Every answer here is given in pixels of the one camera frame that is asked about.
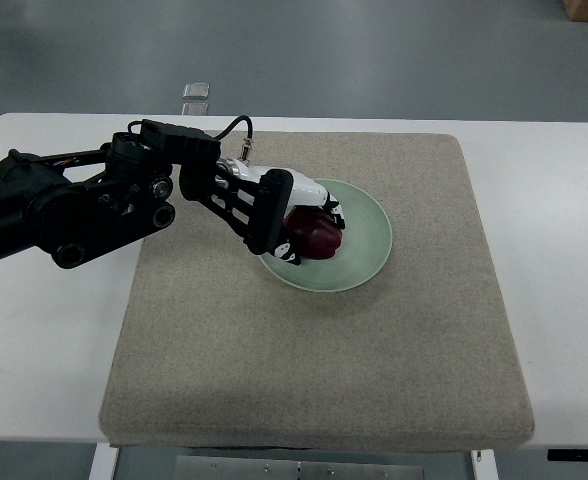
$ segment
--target connector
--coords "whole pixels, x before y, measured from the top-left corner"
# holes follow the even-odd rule
[[[254,143],[254,141],[251,138],[245,138],[243,140],[241,155],[238,157],[241,162],[249,163],[250,153],[252,153],[252,143]]]

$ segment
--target white table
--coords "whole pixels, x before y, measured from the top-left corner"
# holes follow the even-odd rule
[[[40,155],[95,149],[141,118],[212,130],[232,119],[8,114],[0,117],[0,160],[10,148]],[[254,123],[257,131],[457,137],[532,401],[536,430],[527,446],[588,447],[588,124]],[[36,248],[0,261],[0,439],[106,441],[97,417],[139,249],[136,243],[70,271]]]

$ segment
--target fabric mat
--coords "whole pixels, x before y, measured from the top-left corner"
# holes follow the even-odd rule
[[[115,445],[430,452],[514,447],[534,422],[454,137],[256,132],[255,165],[376,198],[394,245],[340,293],[279,281],[224,221],[142,247],[100,425]],[[242,136],[225,139],[236,156]]]

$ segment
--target green plate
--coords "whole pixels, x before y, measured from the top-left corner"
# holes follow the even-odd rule
[[[346,228],[336,255],[328,260],[304,258],[290,265],[270,254],[261,255],[267,269],[294,287],[312,292],[340,292],[357,287],[383,268],[392,250],[392,226],[381,205],[354,185],[316,180],[343,207]]]

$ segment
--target red object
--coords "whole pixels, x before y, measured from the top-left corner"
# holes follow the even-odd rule
[[[343,238],[332,217],[311,207],[294,207],[285,218],[285,230],[294,251],[314,260],[332,258]]]

